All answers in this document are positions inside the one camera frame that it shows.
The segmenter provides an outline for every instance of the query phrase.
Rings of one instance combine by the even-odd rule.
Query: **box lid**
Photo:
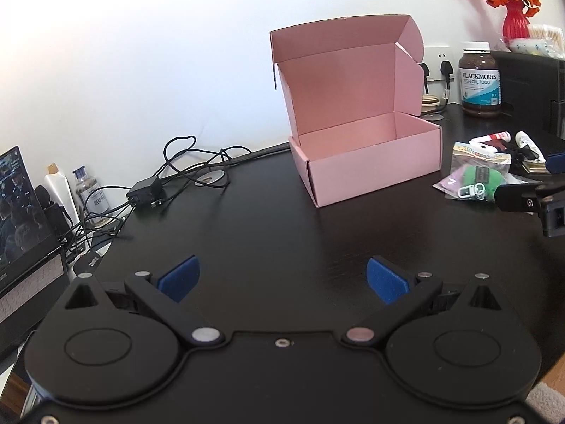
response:
[[[420,113],[424,44],[410,16],[309,22],[272,31],[270,42],[298,141],[392,111]]]

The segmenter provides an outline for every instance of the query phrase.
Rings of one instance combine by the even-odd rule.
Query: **brown bottle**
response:
[[[479,118],[496,118],[502,109],[500,71],[488,43],[463,44],[459,61],[463,111]]]

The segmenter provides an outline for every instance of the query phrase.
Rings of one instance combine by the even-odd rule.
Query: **bottle label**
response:
[[[461,96],[473,105],[500,105],[500,71],[460,68]]]
[[[83,204],[87,200],[88,195],[99,187],[100,186],[97,184],[97,185],[94,185],[94,187],[91,187],[91,188],[87,189],[86,191],[83,191],[82,193],[80,193],[81,198],[83,199]],[[108,200],[106,199],[106,196],[104,195],[104,191],[103,190],[97,191],[92,196],[90,196],[90,199],[88,199],[88,204],[87,204],[86,207],[87,207],[87,211],[89,213],[104,213],[104,212],[106,212],[109,209],[109,204],[108,204]]]

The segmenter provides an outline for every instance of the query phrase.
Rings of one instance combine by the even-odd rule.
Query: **laptop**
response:
[[[20,149],[0,155],[0,372],[69,284]]]

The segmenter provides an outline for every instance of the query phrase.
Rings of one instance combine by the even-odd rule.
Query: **white wall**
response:
[[[535,23],[565,27],[565,0]],[[57,162],[130,185],[175,135],[258,149],[289,134],[269,31],[356,14],[411,14],[426,45],[495,42],[505,9],[482,0],[0,0],[0,150],[39,183]],[[171,148],[173,153],[181,145]],[[115,205],[122,193],[110,196]]]

